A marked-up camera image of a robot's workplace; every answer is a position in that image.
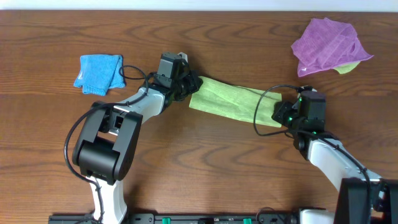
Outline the green microfiber cloth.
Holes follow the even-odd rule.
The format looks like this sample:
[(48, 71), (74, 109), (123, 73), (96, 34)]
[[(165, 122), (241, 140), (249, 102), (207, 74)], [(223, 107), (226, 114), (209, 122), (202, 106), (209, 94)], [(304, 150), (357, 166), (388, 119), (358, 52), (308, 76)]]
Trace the green microfiber cloth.
[(274, 105), (282, 100), (280, 93), (243, 86), (228, 85), (207, 77), (201, 77), (203, 84), (192, 95), (189, 107), (218, 116), (248, 123), (279, 128), (272, 119)]

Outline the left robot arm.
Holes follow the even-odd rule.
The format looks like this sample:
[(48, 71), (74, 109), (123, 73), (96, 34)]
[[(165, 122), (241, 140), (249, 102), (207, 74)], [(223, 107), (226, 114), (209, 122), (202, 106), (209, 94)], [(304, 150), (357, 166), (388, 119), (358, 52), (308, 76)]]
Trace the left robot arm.
[(131, 168), (142, 125), (174, 101), (197, 92), (203, 83), (183, 52), (163, 53), (157, 71), (142, 77), (144, 83), (135, 95), (117, 103), (94, 102), (67, 134), (65, 150), (74, 130), (83, 126), (72, 154), (66, 152), (64, 157), (71, 173), (89, 183), (93, 193), (95, 209), (84, 223), (124, 221), (123, 179)]

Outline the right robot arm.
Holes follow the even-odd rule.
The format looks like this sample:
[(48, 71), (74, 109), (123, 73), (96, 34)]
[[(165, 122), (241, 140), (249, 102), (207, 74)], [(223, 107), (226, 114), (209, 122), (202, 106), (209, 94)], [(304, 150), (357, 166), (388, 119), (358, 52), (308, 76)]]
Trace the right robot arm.
[(302, 90), (297, 101), (274, 106), (272, 119), (287, 128), (294, 147), (338, 191), (336, 210), (303, 208), (289, 223), (397, 223), (397, 181), (385, 179), (355, 159), (325, 131), (325, 95)]

